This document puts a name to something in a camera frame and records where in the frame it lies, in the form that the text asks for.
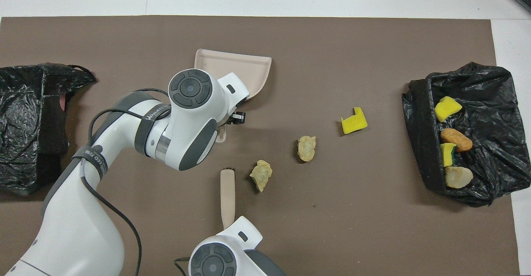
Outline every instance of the white table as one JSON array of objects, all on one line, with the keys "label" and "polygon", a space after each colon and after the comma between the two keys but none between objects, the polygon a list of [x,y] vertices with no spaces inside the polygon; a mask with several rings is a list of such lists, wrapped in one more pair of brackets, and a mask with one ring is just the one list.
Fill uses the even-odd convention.
[{"label": "white table", "polygon": [[[531,13],[514,0],[0,0],[0,17],[63,15],[490,19],[497,64],[512,72],[531,134]],[[512,207],[520,273],[531,274],[531,189],[512,193]]]}]

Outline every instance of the brown table surface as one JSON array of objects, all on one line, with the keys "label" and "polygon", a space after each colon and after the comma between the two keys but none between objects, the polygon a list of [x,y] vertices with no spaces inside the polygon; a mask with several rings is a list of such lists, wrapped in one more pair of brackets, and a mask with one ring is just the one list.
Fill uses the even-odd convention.
[{"label": "brown table surface", "polygon": [[[72,100],[64,163],[86,142],[90,119],[122,95],[167,88],[193,66],[199,48],[271,56],[264,89],[241,109],[196,168],[176,172],[126,150],[98,191],[137,227],[141,275],[177,275],[222,229],[219,171],[236,169],[236,215],[260,230],[258,246],[287,275],[518,274],[510,197],[469,208],[424,188],[400,94],[405,83],[474,61],[495,64],[486,20],[302,17],[2,18],[0,66],[54,62],[92,70],[99,82]],[[363,109],[368,128],[344,136],[340,117]],[[302,164],[296,140],[317,136]],[[258,159],[273,176],[257,193],[248,174]],[[36,236],[42,202],[0,203],[0,273]],[[134,274],[136,242],[110,216],[125,243],[122,275]]]}]

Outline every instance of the yellow sponge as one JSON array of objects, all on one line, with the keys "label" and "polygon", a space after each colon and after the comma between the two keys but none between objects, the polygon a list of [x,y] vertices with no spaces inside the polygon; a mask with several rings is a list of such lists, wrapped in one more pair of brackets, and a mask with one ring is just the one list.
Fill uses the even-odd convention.
[{"label": "yellow sponge", "polygon": [[457,144],[454,143],[443,143],[441,144],[442,152],[442,166],[454,166],[455,165],[455,148]]},{"label": "yellow sponge", "polygon": [[357,130],[364,129],[368,126],[362,108],[355,107],[354,115],[347,119],[341,117],[341,125],[343,126],[343,133],[349,134]]},{"label": "yellow sponge", "polygon": [[461,106],[453,98],[450,98],[449,96],[445,96],[444,98],[440,100],[440,102],[436,104],[435,115],[438,121],[443,122],[450,115],[454,115],[457,112],[459,112],[461,108],[463,108],[463,106]]}]

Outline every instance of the trash bag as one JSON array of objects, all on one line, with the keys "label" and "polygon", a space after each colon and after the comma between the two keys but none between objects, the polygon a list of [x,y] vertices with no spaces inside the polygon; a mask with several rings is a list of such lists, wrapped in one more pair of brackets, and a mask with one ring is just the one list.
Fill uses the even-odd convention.
[{"label": "trash bag", "polygon": [[0,189],[28,195],[61,174],[68,150],[65,110],[74,93],[95,82],[81,66],[0,68]]},{"label": "trash bag", "polygon": [[[454,98],[463,108],[440,123],[434,107],[444,96]],[[531,164],[524,125],[506,69],[471,62],[453,72],[431,73],[409,83],[402,105],[413,153],[428,189],[480,207],[529,187]],[[447,187],[444,179],[439,136],[444,128],[457,129],[474,144],[469,151],[455,153],[455,166],[474,174],[461,189]]]}]

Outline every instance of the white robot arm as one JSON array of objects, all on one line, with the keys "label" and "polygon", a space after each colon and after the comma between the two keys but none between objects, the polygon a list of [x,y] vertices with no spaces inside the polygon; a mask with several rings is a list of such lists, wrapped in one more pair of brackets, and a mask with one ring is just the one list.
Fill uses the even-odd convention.
[{"label": "white robot arm", "polygon": [[190,69],[171,79],[168,95],[170,105],[144,91],[117,102],[48,193],[34,243],[6,276],[120,273],[121,236],[87,186],[95,189],[127,147],[179,171],[196,166],[212,148],[220,125],[243,123],[245,114],[234,111],[249,92],[233,73],[216,80]]}]

